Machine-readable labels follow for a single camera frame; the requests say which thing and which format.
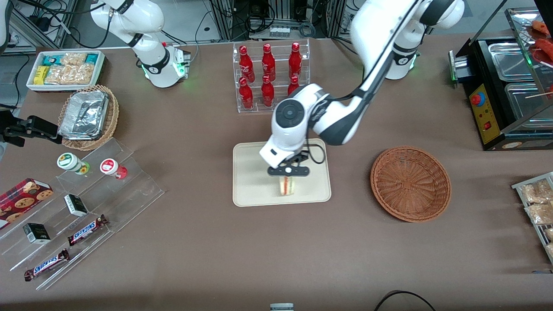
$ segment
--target snickers bar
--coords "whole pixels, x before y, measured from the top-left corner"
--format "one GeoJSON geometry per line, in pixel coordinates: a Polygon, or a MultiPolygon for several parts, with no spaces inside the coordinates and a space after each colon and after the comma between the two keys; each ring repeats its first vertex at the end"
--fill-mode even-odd
{"type": "Polygon", "coordinates": [[[36,266],[34,269],[29,269],[25,271],[25,281],[29,282],[30,280],[37,277],[39,274],[43,273],[44,271],[51,269],[58,263],[62,261],[68,261],[71,259],[69,257],[69,253],[67,252],[67,249],[63,249],[61,253],[57,254],[56,256],[46,260],[43,262],[40,266],[36,266]]]}
{"type": "Polygon", "coordinates": [[[98,228],[103,226],[104,224],[107,224],[108,221],[106,217],[102,214],[100,217],[96,218],[93,222],[88,224],[83,229],[79,230],[74,235],[68,237],[69,240],[69,246],[73,246],[77,244],[79,241],[83,240],[85,237],[89,236],[91,233],[96,231],[98,228]]]}

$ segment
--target white robotic arm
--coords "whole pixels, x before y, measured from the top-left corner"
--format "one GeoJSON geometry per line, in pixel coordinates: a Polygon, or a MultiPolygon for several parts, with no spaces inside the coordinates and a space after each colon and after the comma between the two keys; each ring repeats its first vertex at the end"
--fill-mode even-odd
{"type": "Polygon", "coordinates": [[[412,35],[416,31],[408,26],[418,27],[416,23],[420,24],[420,20],[432,25],[446,20],[448,25],[454,25],[463,11],[463,0],[367,0],[351,28],[352,43],[366,71],[363,82],[342,99],[333,98],[319,85],[309,84],[280,102],[271,121],[273,134],[259,152],[271,166],[269,174],[294,175],[297,170],[292,168],[292,162],[298,161],[296,155],[303,149],[309,128],[327,144],[347,143],[386,75],[394,71],[398,77],[401,75],[398,72],[403,71],[402,76],[408,72],[410,63],[402,60],[407,53],[401,50],[409,49],[408,55],[414,55],[424,34],[421,33],[416,47],[402,48],[398,38],[407,38],[403,40],[407,42],[416,38],[412,35]],[[346,99],[351,99],[347,106],[339,102],[346,99]]]}
{"type": "Polygon", "coordinates": [[[150,0],[104,0],[93,1],[91,8],[102,3],[106,6],[92,11],[92,19],[134,50],[153,85],[169,87],[187,75],[189,55],[164,46],[156,35],[165,23],[157,4],[150,0]]]}

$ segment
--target jar lid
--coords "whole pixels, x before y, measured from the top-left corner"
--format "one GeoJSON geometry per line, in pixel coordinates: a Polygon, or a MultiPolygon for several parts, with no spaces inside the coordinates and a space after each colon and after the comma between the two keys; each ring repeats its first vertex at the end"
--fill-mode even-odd
{"type": "Polygon", "coordinates": [[[59,168],[62,168],[62,169],[70,169],[70,168],[73,168],[75,167],[75,165],[77,165],[77,162],[79,160],[77,159],[77,156],[75,156],[74,154],[70,153],[70,152],[66,152],[62,155],[60,155],[60,157],[58,158],[58,167],[59,168]]]}
{"type": "Polygon", "coordinates": [[[102,173],[111,175],[117,171],[119,168],[119,163],[115,161],[114,159],[105,159],[102,161],[102,164],[100,164],[100,171],[102,173]]]}

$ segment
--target small jar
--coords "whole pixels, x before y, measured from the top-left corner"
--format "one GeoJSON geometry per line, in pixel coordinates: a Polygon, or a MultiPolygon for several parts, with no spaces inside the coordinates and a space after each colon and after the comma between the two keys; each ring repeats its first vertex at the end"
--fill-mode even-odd
{"type": "Polygon", "coordinates": [[[66,152],[58,158],[58,167],[61,169],[75,172],[77,175],[84,175],[90,169],[90,165],[79,159],[76,155],[66,152]]]}
{"type": "Polygon", "coordinates": [[[117,179],[123,179],[127,176],[127,168],[119,165],[114,159],[105,159],[100,164],[100,171],[105,175],[113,176],[117,179]]]}

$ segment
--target snack box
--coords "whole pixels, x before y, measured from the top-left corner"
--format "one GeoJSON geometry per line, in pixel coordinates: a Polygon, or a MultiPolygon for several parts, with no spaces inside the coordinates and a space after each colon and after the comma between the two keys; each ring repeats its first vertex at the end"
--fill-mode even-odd
{"type": "Polygon", "coordinates": [[[0,195],[0,230],[53,193],[50,185],[27,178],[0,195]]]}
{"type": "Polygon", "coordinates": [[[105,59],[104,53],[98,50],[63,50],[63,51],[40,52],[36,56],[33,69],[31,70],[31,73],[29,74],[29,78],[27,79],[27,88],[35,92],[73,92],[76,90],[84,89],[89,86],[95,86],[98,80],[100,79],[100,73],[102,72],[104,59],[105,59]],[[94,71],[92,72],[92,78],[90,79],[90,83],[89,84],[67,84],[67,85],[35,84],[34,77],[36,75],[36,71],[40,66],[43,66],[44,58],[47,58],[49,56],[62,55],[65,53],[86,53],[86,54],[97,55],[96,64],[94,65],[94,71]]]}

